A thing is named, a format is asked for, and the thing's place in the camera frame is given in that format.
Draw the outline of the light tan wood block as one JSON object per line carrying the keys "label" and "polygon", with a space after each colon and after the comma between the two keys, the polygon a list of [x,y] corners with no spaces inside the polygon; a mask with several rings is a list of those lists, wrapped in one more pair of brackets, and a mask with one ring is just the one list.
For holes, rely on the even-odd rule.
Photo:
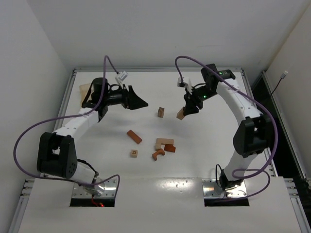
{"label": "light tan wood block", "polygon": [[177,115],[176,115],[176,118],[179,119],[179,120],[183,120],[184,117],[185,117],[185,115],[184,115],[184,107],[182,107],[182,108],[178,111],[178,113],[177,113]]}

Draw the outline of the striped dark wood block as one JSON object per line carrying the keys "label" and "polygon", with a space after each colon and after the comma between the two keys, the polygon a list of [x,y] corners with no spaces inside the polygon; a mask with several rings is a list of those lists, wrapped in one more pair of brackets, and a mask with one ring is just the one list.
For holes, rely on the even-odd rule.
{"label": "striped dark wood block", "polygon": [[165,109],[163,107],[159,107],[158,112],[157,112],[157,116],[159,118],[163,118],[164,117],[164,113],[165,113]]}

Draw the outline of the clear plastic block box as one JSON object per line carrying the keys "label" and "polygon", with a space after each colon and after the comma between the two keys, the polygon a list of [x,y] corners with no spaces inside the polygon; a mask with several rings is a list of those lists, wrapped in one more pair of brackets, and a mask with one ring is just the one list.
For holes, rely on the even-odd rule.
{"label": "clear plastic block box", "polygon": [[80,105],[82,106],[82,103],[87,95],[87,92],[90,88],[91,84],[87,83],[87,84],[83,84],[79,86],[79,90],[80,90],[80,96],[81,96],[81,101],[80,101]]}

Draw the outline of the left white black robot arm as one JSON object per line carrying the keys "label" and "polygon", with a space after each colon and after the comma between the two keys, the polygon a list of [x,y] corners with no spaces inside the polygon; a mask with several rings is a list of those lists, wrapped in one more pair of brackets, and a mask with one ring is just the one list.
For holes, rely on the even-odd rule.
{"label": "left white black robot arm", "polygon": [[77,159],[78,140],[103,119],[111,105],[121,105],[129,110],[148,106],[134,92],[132,86],[118,84],[117,87],[113,90],[105,78],[92,81],[77,116],[56,131],[41,135],[37,171],[53,178],[63,178],[87,186],[94,185],[97,172]]}

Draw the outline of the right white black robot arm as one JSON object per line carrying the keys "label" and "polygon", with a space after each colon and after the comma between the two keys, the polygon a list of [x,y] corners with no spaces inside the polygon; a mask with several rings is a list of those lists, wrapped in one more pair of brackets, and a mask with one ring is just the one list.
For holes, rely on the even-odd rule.
{"label": "right white black robot arm", "polygon": [[238,128],[233,136],[234,153],[217,180],[222,190],[226,190],[241,184],[251,162],[270,146],[273,125],[267,115],[239,93],[239,84],[231,70],[218,71],[223,81],[216,77],[216,72],[216,66],[209,64],[207,68],[201,69],[205,82],[199,87],[182,80],[178,81],[178,85],[185,87],[186,91],[184,95],[186,105],[182,108],[184,117],[198,113],[203,108],[205,100],[219,95],[236,118]]}

